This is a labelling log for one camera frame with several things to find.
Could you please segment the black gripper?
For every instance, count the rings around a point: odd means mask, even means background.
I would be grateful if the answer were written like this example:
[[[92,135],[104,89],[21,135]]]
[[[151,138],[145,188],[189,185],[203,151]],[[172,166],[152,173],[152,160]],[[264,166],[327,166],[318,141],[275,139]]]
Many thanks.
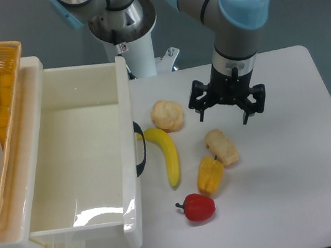
[[[244,125],[249,117],[264,112],[265,85],[250,86],[255,61],[255,54],[240,60],[213,58],[209,84],[192,82],[188,107],[198,113],[200,122],[204,121],[205,110],[216,104],[238,105],[244,112]]]

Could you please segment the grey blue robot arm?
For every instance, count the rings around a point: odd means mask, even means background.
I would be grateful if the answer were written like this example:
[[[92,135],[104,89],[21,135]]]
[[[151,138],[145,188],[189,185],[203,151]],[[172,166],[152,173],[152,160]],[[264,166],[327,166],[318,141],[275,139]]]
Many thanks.
[[[244,119],[262,113],[265,86],[250,85],[270,0],[165,0],[215,33],[210,81],[192,83],[189,108],[199,114],[235,105]],[[130,79],[154,76],[173,63],[155,58],[151,32],[156,11],[150,0],[49,0],[73,29],[87,25],[112,60],[122,56]]]

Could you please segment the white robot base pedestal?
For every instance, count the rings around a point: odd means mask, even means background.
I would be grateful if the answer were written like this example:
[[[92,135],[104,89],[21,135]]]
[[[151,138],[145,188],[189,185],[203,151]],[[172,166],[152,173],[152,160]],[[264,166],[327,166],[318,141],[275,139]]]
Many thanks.
[[[130,78],[146,78],[176,71],[180,49],[168,47],[163,56],[154,55],[152,31],[157,16],[150,0],[133,0],[120,10],[105,9],[88,25],[92,35],[105,49],[107,59],[122,56]]]

